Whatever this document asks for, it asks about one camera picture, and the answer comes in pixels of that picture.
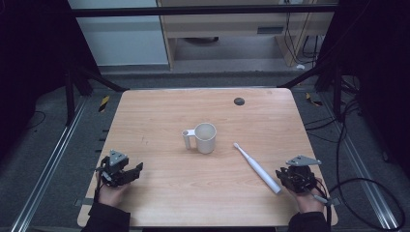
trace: white mug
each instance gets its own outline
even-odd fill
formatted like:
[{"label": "white mug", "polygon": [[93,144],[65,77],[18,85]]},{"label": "white mug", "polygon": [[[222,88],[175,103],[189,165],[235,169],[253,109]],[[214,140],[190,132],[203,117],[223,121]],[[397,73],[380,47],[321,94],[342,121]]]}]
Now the white mug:
[{"label": "white mug", "polygon": [[210,123],[201,123],[193,130],[184,130],[182,135],[185,146],[190,149],[190,137],[195,136],[196,149],[202,154],[212,153],[215,149],[215,138],[217,129]]}]

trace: black frame pole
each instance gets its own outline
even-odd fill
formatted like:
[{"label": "black frame pole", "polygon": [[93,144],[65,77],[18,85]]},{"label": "black frame pole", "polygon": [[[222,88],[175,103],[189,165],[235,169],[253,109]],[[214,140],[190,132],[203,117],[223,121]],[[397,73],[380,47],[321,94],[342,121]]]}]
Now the black frame pole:
[{"label": "black frame pole", "polygon": [[145,16],[145,15],[220,15],[220,14],[266,14],[266,13],[326,13],[340,10],[338,4],[297,5],[238,5],[194,6],[118,9],[72,9],[71,11],[46,11],[46,14],[74,17]]}]

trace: table surface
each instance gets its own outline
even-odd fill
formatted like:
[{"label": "table surface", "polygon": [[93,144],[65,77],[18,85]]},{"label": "table surface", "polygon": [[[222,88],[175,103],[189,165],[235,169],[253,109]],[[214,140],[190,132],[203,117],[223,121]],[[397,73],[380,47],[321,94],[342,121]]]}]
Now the table surface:
[{"label": "table surface", "polygon": [[[242,98],[245,104],[236,105]],[[209,155],[187,150],[182,131],[217,128]],[[298,212],[282,188],[275,194],[234,148],[237,142],[273,177],[298,155],[314,158],[292,93],[279,88],[133,90],[123,94],[101,159],[111,149],[144,162],[120,206],[131,226],[285,226]],[[311,167],[322,178],[317,165]],[[86,197],[93,198],[95,177]],[[83,205],[84,226],[91,206]],[[332,224],[337,223],[333,210]]]}]

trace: robotic hand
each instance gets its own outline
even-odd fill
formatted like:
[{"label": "robotic hand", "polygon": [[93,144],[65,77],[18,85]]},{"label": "robotic hand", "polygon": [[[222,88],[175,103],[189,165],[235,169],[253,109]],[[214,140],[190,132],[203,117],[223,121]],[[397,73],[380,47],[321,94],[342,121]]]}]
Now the robotic hand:
[{"label": "robotic hand", "polygon": [[127,155],[114,150],[111,150],[109,154],[110,156],[102,159],[100,167],[96,169],[98,183],[94,195],[95,201],[99,199],[101,181],[109,187],[116,188],[138,179],[143,168],[143,163],[140,163],[136,168],[124,171],[124,167],[129,164]]},{"label": "robotic hand", "polygon": [[321,164],[320,160],[297,156],[286,162],[288,168],[281,167],[277,176],[283,186],[296,192],[302,193],[313,189],[317,185],[314,173],[310,171],[309,165]]}]

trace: small dark spot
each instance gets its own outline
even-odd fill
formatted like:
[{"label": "small dark spot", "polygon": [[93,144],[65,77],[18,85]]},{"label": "small dark spot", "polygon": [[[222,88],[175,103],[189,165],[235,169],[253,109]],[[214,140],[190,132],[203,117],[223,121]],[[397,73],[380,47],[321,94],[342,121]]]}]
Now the small dark spot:
[{"label": "small dark spot", "polygon": [[245,100],[244,100],[243,98],[236,98],[233,102],[234,102],[236,105],[243,105],[243,104],[245,104]]}]

